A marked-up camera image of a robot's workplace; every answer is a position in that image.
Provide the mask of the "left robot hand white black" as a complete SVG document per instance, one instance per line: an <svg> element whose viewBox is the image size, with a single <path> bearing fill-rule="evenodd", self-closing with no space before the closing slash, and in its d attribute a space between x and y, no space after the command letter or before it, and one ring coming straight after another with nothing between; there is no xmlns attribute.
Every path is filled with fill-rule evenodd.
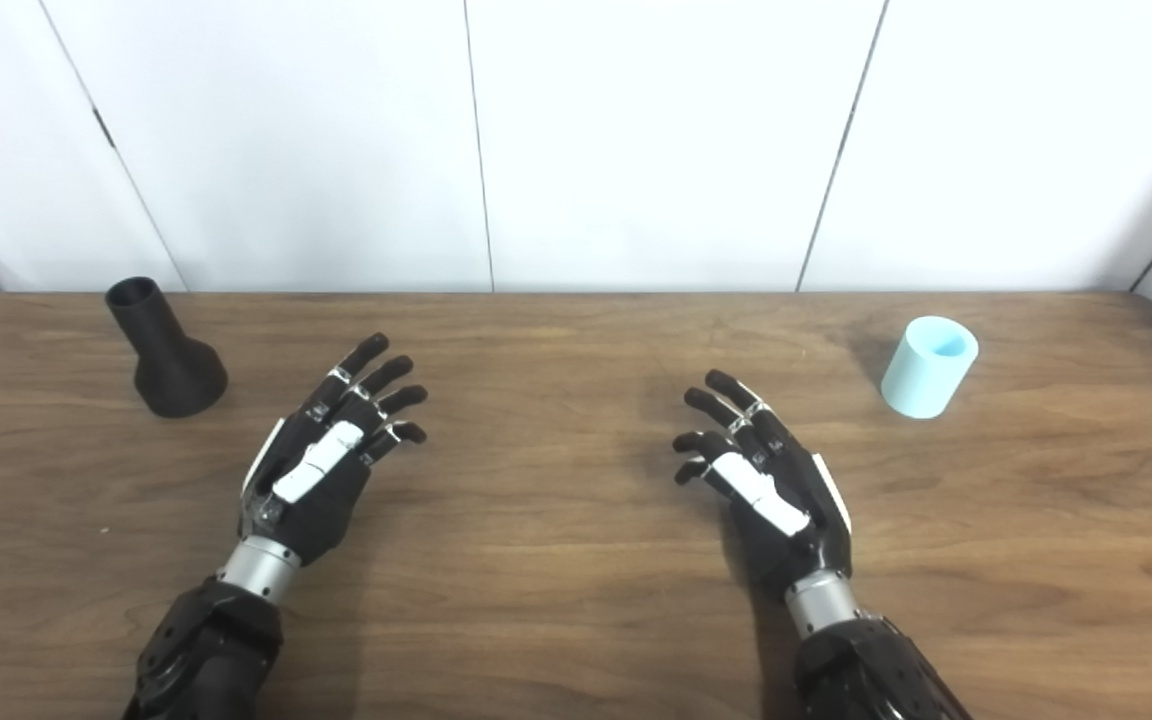
<svg viewBox="0 0 1152 720"><path fill-rule="evenodd" d="M419 424L397 415L429 391L389 388L412 372L412 357L367 369L389 346L381 332L364 338L276 420L238 495L238 538L274 541L312 564L343 541L372 469L402 444L426 441Z"/></svg>

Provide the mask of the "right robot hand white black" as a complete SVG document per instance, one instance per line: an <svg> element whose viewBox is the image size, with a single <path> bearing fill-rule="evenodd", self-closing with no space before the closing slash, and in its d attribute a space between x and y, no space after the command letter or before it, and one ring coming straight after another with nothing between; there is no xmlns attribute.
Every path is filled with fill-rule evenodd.
<svg viewBox="0 0 1152 720"><path fill-rule="evenodd" d="M849 511L812 450L767 402L736 377L708 370L685 406L717 423L673 441L684 454L675 483L703 480L726 498L748 578L783 600L814 573L852 575Z"/></svg>

